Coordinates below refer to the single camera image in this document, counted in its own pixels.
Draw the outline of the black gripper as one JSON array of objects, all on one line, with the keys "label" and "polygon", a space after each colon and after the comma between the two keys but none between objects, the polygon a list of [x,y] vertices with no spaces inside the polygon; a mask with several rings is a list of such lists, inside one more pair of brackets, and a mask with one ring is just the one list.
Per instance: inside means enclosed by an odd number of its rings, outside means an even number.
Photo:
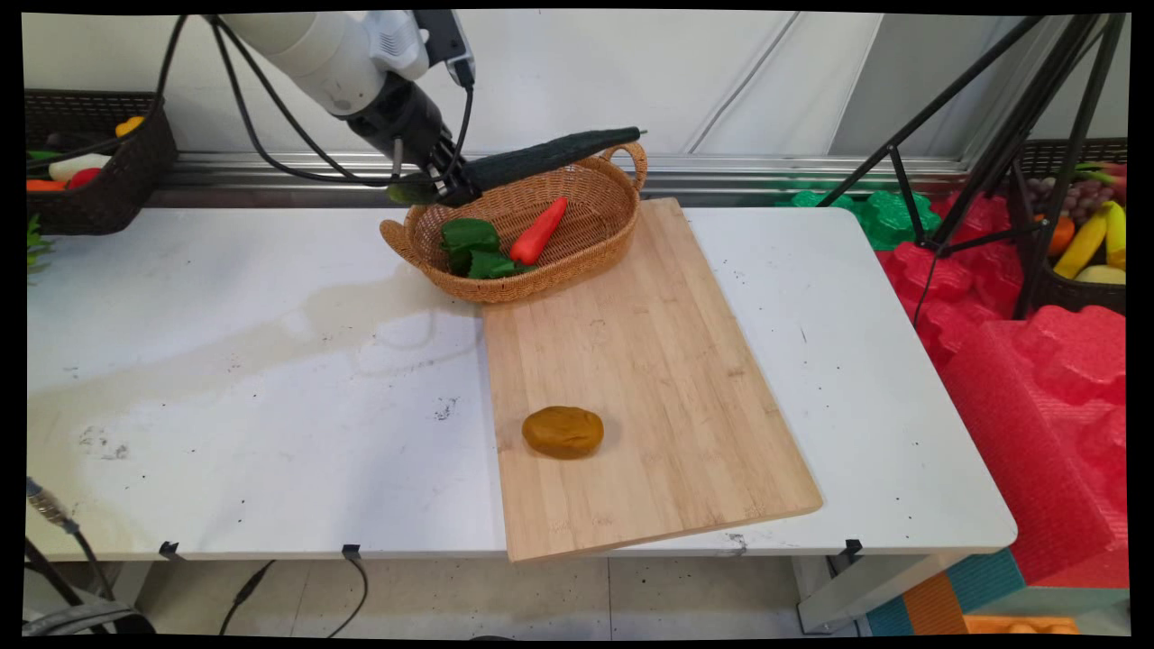
[{"label": "black gripper", "polygon": [[379,94],[346,124],[388,161],[432,178],[422,188],[424,203],[460,208],[481,197],[439,107],[415,82],[388,70]]}]

